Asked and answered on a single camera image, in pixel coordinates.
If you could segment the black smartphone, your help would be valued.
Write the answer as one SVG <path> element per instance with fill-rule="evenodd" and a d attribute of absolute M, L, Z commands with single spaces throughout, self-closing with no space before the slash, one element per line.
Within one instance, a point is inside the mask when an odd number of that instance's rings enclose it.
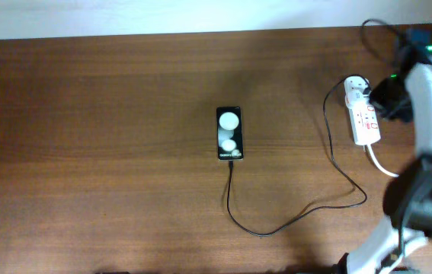
<path fill-rule="evenodd" d="M 216 108 L 217 157 L 220 161 L 244 158 L 242 111 L 240 107 Z"/>

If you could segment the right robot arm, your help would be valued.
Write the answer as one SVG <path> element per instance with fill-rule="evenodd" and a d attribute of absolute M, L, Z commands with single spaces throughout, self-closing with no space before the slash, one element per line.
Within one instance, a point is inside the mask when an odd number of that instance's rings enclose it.
<path fill-rule="evenodd" d="M 370 91 L 368 103 L 383 119 L 414 123 L 415 157 L 389 182 L 373 233 L 343 255 L 336 273 L 391 273 L 432 239 L 432 45 L 396 35 L 395 74 Z"/>

